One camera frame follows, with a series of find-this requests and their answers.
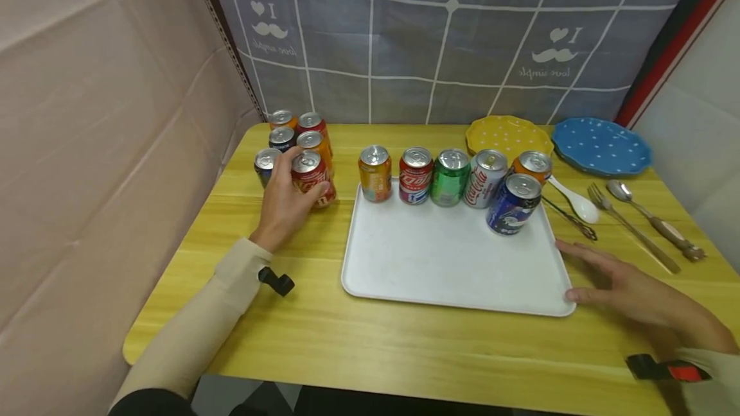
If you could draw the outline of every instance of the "soda can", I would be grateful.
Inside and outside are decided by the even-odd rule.
[[[486,223],[500,235],[516,235],[542,200],[542,185],[525,173],[513,173],[501,183]]]
[[[270,114],[270,129],[283,127],[283,125],[295,130],[298,126],[298,118],[288,110],[277,110]]]
[[[331,157],[334,157],[334,150],[331,149],[331,140],[328,138],[328,129],[326,128],[326,121],[323,120],[318,113],[304,113],[298,116],[298,134],[302,134],[307,130],[317,130],[326,139],[326,145],[328,147],[328,153]]]
[[[483,209],[491,206],[498,183],[507,173],[508,159],[498,150],[481,150],[473,158],[468,184],[464,187],[464,202]]]
[[[334,163],[332,163],[331,154],[328,152],[328,143],[320,132],[316,130],[303,132],[301,135],[298,135],[297,143],[304,150],[315,150],[315,152],[321,154],[321,158],[326,163],[328,173],[331,177],[334,177]]]
[[[267,187],[267,182],[270,181],[272,176],[272,169],[281,154],[277,148],[265,148],[254,156],[254,172],[260,178],[262,188]]]
[[[542,152],[524,152],[513,160],[510,173],[526,173],[545,184],[553,173],[553,162]]]
[[[372,202],[386,201],[391,197],[391,156],[379,144],[372,144],[360,153],[362,195]]]
[[[335,188],[334,182],[331,181],[326,163],[319,153],[313,152],[313,150],[306,150],[293,159],[292,166],[293,185],[303,193],[308,192],[321,182],[330,183],[330,186],[313,207],[326,207],[335,201],[337,198],[337,188]]]
[[[270,130],[269,145],[285,153],[296,145],[295,132],[286,125]]]
[[[434,163],[432,153],[421,147],[405,150],[400,160],[398,195],[401,201],[419,205],[429,197]]]
[[[430,195],[435,205],[451,207],[463,197],[464,186],[470,175],[468,154],[457,148],[442,150],[434,161]]]

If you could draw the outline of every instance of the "wooden table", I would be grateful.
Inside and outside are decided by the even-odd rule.
[[[629,354],[669,357],[667,334],[648,334],[609,312],[578,308],[568,318],[492,313],[353,298],[340,284],[340,269],[354,206],[357,157],[368,144],[385,145],[394,159],[423,145],[433,154],[464,148],[462,125],[331,125],[339,202],[313,212],[306,226],[274,257],[296,289],[285,299],[260,291],[249,312],[220,349],[209,372],[264,381],[310,384],[488,405],[589,415],[666,415],[680,407],[653,383],[635,381],[624,365]],[[136,362],[143,349],[206,283],[214,266],[240,236],[257,226],[262,188],[254,154],[267,146],[268,126],[247,132],[227,169],[133,324],[123,355]],[[574,171],[555,155],[554,172],[585,194],[602,179]],[[629,205],[617,203],[629,221],[680,263],[671,275],[624,227],[605,214],[595,226],[596,247],[632,261],[699,300],[740,333],[736,314],[740,279],[698,230],[653,171],[629,180],[639,202],[705,248],[708,259],[692,264]],[[564,208],[553,187],[545,195]],[[574,226],[545,206],[555,235],[583,241]],[[578,261],[566,260],[575,286],[590,285]],[[654,348],[651,343],[669,342]]]

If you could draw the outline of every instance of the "blue can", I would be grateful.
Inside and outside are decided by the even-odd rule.
[[[277,148],[281,153],[285,153],[287,150],[296,146],[296,142],[295,131],[284,126],[272,129],[268,139],[268,146],[270,148]]]
[[[542,185],[536,178],[513,173],[498,186],[486,223],[500,235],[516,235],[541,200]]]
[[[262,188],[267,187],[267,182],[272,176],[272,169],[276,165],[276,160],[282,153],[277,148],[265,148],[260,150],[254,157],[254,172],[260,178]]]

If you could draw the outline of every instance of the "fabric backdrop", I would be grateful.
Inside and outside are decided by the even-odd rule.
[[[266,113],[612,119],[678,0],[220,0]]]

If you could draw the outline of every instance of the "beige sleeve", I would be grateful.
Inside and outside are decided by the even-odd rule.
[[[165,388],[187,398],[216,352],[247,312],[272,254],[240,239],[215,274],[146,347],[128,372],[113,405],[142,388]]]
[[[740,415],[740,356],[678,349],[678,357],[712,376],[709,381],[682,384],[683,398],[691,415]]]

